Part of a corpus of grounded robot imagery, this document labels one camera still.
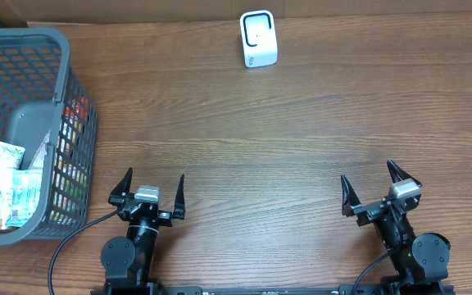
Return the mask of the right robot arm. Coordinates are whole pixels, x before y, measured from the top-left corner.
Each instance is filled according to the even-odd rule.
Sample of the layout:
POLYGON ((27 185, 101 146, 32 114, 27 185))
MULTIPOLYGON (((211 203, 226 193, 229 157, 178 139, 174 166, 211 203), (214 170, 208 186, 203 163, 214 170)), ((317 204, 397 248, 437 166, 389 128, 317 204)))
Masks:
POLYGON ((341 176, 342 214, 356 217, 358 226, 372 224, 386 253, 369 265, 352 285, 355 293, 361 281, 384 259, 391 260, 396 274, 380 280, 382 294, 443 294, 448 277, 451 244, 437 233, 417 235, 407 213, 420 204, 422 183, 395 161, 387 161, 392 184, 382 200, 362 205, 346 175, 341 176))

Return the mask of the green yellow snack packet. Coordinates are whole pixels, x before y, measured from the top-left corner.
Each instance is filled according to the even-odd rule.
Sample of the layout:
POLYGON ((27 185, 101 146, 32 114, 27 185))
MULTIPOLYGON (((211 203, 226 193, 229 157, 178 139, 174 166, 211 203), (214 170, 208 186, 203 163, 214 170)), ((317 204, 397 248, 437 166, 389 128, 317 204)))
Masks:
POLYGON ((64 161, 58 164, 61 172, 54 172, 53 211, 51 221, 59 225, 75 226, 86 216, 89 178, 64 161))

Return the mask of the teal wipes packet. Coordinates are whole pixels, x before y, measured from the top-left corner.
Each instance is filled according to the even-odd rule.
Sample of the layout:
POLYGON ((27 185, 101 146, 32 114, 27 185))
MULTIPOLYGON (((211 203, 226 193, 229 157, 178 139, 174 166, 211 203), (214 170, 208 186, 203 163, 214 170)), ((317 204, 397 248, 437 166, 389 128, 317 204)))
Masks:
POLYGON ((39 204, 42 179, 41 170, 13 170, 6 227, 21 227, 33 216, 39 204))

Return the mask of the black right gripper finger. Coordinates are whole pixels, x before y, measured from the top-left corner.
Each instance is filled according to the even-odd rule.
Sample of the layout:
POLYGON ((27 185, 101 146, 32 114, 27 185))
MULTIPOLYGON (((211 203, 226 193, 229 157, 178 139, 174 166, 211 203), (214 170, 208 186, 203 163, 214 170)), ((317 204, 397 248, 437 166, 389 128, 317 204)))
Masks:
POLYGON ((355 209, 361 207, 361 202, 356 195, 353 187, 351 186, 346 175, 341 175, 342 185, 342 215, 343 216, 354 216, 356 213, 355 209))
POLYGON ((401 167, 397 165, 394 160, 387 160, 387 167, 389 174, 391 176, 392 182, 395 184, 397 182, 401 182, 403 180, 411 179, 414 181, 419 187, 421 186, 421 182, 414 178, 413 176, 409 175, 405 172, 401 167))

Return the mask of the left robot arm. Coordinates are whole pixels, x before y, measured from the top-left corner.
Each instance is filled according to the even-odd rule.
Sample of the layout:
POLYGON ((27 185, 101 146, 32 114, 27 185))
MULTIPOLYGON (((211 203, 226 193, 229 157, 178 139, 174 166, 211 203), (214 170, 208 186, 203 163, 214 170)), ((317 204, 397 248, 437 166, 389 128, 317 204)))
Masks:
POLYGON ((184 177, 181 176, 173 211, 160 208, 158 187, 141 185, 130 191, 133 170, 112 189, 108 202, 119 210, 116 214, 127 222, 124 236, 117 236, 103 246, 101 263, 105 283, 101 294, 156 294, 158 282, 149 277, 160 227, 171 227, 174 220, 185 218, 184 177))

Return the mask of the white shampoo tube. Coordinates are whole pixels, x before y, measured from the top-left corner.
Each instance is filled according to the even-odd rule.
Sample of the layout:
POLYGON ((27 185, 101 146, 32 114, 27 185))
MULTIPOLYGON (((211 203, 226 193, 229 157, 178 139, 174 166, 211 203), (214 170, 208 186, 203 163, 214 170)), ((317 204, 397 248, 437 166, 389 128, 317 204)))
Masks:
POLYGON ((20 168, 25 148, 0 141, 0 231, 11 214, 13 174, 20 168))

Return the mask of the orange spaghetti package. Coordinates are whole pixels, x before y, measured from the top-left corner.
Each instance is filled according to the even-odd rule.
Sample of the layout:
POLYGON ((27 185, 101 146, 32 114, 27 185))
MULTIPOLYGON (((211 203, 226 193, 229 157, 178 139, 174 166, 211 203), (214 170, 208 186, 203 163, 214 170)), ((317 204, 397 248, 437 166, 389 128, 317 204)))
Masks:
POLYGON ((72 98, 61 112, 58 129, 54 129, 54 111, 55 106, 46 102, 34 105, 34 155, 27 168, 41 170, 44 167, 51 143, 56 148, 54 168, 81 181, 92 169, 95 112, 85 96, 72 98))

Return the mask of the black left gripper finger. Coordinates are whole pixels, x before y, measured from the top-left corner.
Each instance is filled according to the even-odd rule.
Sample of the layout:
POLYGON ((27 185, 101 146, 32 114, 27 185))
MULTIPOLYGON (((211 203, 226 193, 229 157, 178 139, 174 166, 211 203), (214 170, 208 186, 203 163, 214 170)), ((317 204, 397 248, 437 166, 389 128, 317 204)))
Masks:
POLYGON ((174 219, 185 219, 185 200, 184 200, 184 175, 180 176, 179 185, 175 195, 175 207, 173 211, 174 219))
POLYGON ((128 197, 133 177, 133 168, 130 167, 122 180, 112 189, 109 197, 128 197))

